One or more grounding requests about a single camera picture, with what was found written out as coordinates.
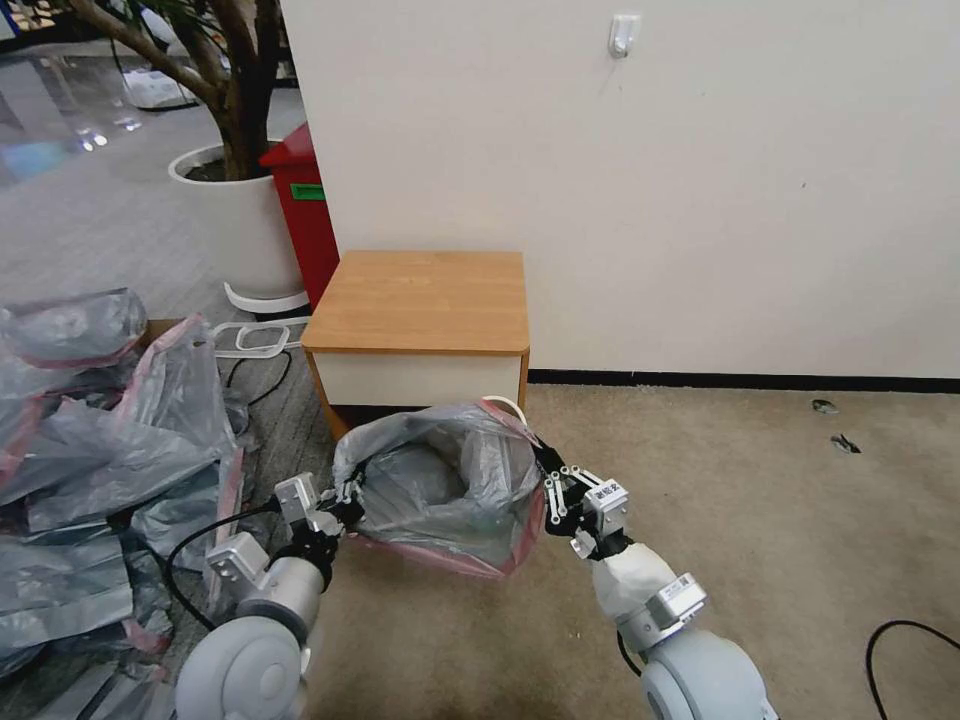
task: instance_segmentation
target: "white wall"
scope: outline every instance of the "white wall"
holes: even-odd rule
[[[341,250],[524,251],[532,367],[960,376],[957,0],[283,8]]]

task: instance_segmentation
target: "beige carpet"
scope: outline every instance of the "beige carpet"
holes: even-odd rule
[[[568,462],[631,491],[632,535],[711,596],[786,720],[876,718],[872,629],[960,637],[960,397],[535,386],[531,423]],[[830,436],[863,450],[846,455]],[[483,582],[347,547],[321,613],[312,717],[651,718],[589,570],[542,536]],[[895,629],[878,651],[892,720],[953,719],[960,653]]]

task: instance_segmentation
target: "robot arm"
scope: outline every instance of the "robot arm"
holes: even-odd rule
[[[693,575],[678,576],[626,534],[626,489],[567,467],[545,444],[536,454],[547,476],[546,531],[570,537],[573,551],[591,564],[600,607],[646,663],[643,691],[657,720],[777,720],[750,657],[689,627],[707,601]]]
[[[777,720],[760,673],[736,644],[691,629],[707,596],[689,573],[677,576],[625,530],[629,494],[537,450],[546,474],[549,534],[570,537],[590,563],[604,614],[626,648],[646,663],[644,697],[657,720]],[[247,533],[207,553],[237,600],[237,617],[193,650],[177,680],[180,720],[280,720],[302,715],[307,635],[346,528],[363,509],[358,485],[317,496],[310,473],[279,483],[275,495],[292,540],[271,563]]]
[[[291,541],[272,559],[241,532],[207,553],[237,601],[236,618],[201,640],[177,678],[180,720],[300,718],[307,637],[347,526],[363,509],[354,497],[317,496],[311,473],[278,483],[274,495]]]

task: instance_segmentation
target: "silver robot arm segment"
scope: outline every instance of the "silver robot arm segment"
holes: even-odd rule
[[[311,473],[274,488],[291,542],[271,563],[249,533],[207,553],[237,601],[237,617],[201,640],[177,678],[180,720],[291,720],[302,716],[307,637],[333,576],[345,524],[359,520],[332,495],[318,496]]]

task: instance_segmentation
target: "wooden tabletop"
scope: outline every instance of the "wooden tabletop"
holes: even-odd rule
[[[313,352],[520,355],[523,255],[351,251],[301,338]]]

